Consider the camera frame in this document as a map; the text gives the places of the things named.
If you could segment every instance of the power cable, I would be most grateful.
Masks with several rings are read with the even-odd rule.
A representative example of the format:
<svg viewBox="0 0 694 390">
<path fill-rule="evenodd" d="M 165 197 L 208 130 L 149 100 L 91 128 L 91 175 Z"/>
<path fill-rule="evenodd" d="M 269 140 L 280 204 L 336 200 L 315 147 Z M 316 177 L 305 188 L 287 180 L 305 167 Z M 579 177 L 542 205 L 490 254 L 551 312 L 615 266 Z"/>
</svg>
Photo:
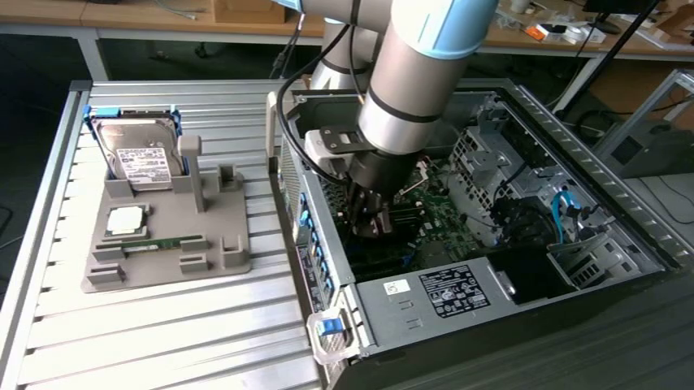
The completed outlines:
<svg viewBox="0 0 694 390">
<path fill-rule="evenodd" d="M 303 65 L 301 69 L 299 69 L 297 72 L 293 73 L 293 75 L 289 76 L 289 78 L 285 80 L 284 84 L 280 86 L 280 90 L 277 91 L 276 102 L 277 120 L 280 122 L 281 132 L 284 133 L 284 138 L 289 142 L 293 151 L 297 153 L 299 157 L 301 158 L 301 161 L 305 163 L 305 165 L 309 166 L 316 175 L 321 177 L 327 182 L 336 185 L 347 185 L 347 180 L 338 179 L 336 177 L 331 176 L 326 171 L 323 171 L 323 169 L 317 166 L 313 160 L 311 160 L 311 157 L 305 154 L 305 150 L 299 144 L 296 137 L 293 136 L 292 130 L 289 128 L 289 121 L 287 120 L 287 115 L 284 113 L 284 95 L 293 81 L 296 81 L 299 77 L 301 77 L 301 75 L 312 67 L 315 67 L 320 60 L 326 58 L 327 53 L 330 53 L 330 51 L 335 48 L 335 46 L 339 43 L 339 40 L 344 37 L 344 34 L 347 33 L 348 29 L 350 25 L 346 24 L 343 29 L 339 31 L 338 36 L 335 36 L 335 38 L 330 42 L 330 45 L 327 45 L 326 49 L 320 52 L 320 54 L 317 54 L 317 57 L 315 57 L 305 65 Z"/>
<path fill-rule="evenodd" d="M 583 44 L 580 45 L 580 48 L 578 49 L 578 51 L 575 52 L 575 57 L 574 57 L 574 61 L 579 58 L 579 56 L 582 55 L 582 52 L 583 52 L 583 49 L 586 48 L 586 44 L 587 42 L 590 41 L 590 36 L 592 35 L 592 31 L 595 30 L 595 24 L 592 24 L 591 28 L 590 28 L 590 32 L 587 33 L 587 37 L 586 39 L 583 40 Z M 551 106 L 554 105 L 560 99 L 562 99 L 562 96 L 566 94 L 566 91 L 568 91 L 568 88 L 571 87 L 571 85 L 574 84 L 574 80 L 575 78 L 578 77 L 578 74 L 580 73 L 582 71 L 582 67 L 576 67 L 575 68 L 575 72 L 574 72 L 574 76 L 571 77 L 571 81 L 568 82 L 568 84 L 566 85 L 566 88 L 563 89 L 563 92 L 559 94 L 559 96 L 556 96 L 556 98 L 548 102 L 544 106 Z"/>
</svg>

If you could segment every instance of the motherboard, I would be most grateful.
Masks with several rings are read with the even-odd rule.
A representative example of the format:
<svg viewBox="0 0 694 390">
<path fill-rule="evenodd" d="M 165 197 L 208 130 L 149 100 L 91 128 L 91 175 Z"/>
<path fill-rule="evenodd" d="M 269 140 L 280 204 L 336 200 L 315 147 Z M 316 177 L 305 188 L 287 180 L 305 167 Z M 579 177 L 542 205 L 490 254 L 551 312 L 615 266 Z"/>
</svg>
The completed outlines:
<svg viewBox="0 0 694 390">
<path fill-rule="evenodd" d="M 378 240 L 350 234 L 344 190 L 324 184 L 332 219 L 358 282 L 459 262 L 480 247 L 448 198 L 450 171 L 444 163 L 431 160 L 420 163 L 390 209 L 395 233 Z"/>
</svg>

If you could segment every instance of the blue latch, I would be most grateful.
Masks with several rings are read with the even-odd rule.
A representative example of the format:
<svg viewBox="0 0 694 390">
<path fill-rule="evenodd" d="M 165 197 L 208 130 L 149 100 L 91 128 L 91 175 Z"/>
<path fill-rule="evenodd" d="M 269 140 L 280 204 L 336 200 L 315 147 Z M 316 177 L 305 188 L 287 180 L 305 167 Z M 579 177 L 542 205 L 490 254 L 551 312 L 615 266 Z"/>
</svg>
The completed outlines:
<svg viewBox="0 0 694 390">
<path fill-rule="evenodd" d="M 317 323 L 317 336 L 335 335 L 344 331 L 343 320 L 339 318 L 324 319 Z"/>
<path fill-rule="evenodd" d="M 301 216 L 299 217 L 299 226 L 305 226 L 305 222 L 309 220 L 309 216 L 308 216 L 308 210 L 305 210 L 303 213 L 301 213 Z"/>
<path fill-rule="evenodd" d="M 120 116 L 120 108 L 103 107 L 96 109 L 96 118 L 117 118 Z"/>
</svg>

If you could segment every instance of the sticker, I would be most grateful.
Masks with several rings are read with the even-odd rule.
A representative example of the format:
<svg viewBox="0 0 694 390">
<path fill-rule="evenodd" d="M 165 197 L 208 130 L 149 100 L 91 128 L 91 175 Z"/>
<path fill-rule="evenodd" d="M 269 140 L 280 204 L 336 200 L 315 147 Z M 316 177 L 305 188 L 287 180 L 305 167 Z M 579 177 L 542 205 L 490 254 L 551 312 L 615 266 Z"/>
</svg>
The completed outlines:
<svg viewBox="0 0 694 390">
<path fill-rule="evenodd" d="M 132 184 L 171 182 L 164 148 L 117 149 L 120 166 Z"/>
<path fill-rule="evenodd" d="M 406 279 L 396 280 L 394 282 L 383 283 L 386 294 L 392 295 L 410 291 L 410 284 Z"/>
<path fill-rule="evenodd" d="M 443 319 L 490 305 L 468 266 L 420 275 L 419 280 Z"/>
<path fill-rule="evenodd" d="M 133 254 L 136 252 L 152 252 L 153 250 L 159 250 L 157 245 L 143 245 L 143 246 L 133 246 L 131 248 L 123 248 L 123 251 L 127 254 Z"/>
</svg>

